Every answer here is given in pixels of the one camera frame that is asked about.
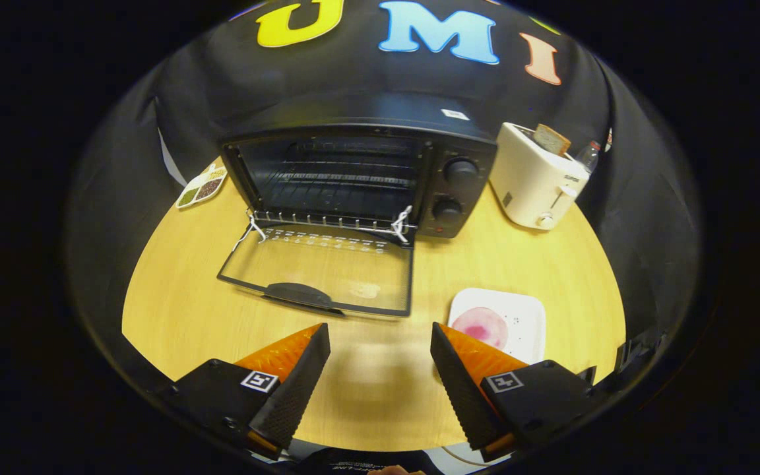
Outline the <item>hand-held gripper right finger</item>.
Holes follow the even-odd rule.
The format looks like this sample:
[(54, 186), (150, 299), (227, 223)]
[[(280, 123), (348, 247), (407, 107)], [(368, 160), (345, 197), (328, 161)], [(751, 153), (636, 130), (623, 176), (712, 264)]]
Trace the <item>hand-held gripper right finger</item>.
[(430, 352), (470, 448), (486, 462), (548, 445), (604, 401), (555, 361), (526, 364), (441, 323)]

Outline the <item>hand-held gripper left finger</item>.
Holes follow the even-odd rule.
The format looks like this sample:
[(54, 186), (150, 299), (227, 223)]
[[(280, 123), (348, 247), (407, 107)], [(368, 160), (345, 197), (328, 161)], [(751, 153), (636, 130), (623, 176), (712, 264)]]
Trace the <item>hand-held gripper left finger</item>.
[(210, 359), (156, 396), (208, 438), (276, 460), (290, 446), (329, 355), (329, 327), (320, 323), (235, 363)]

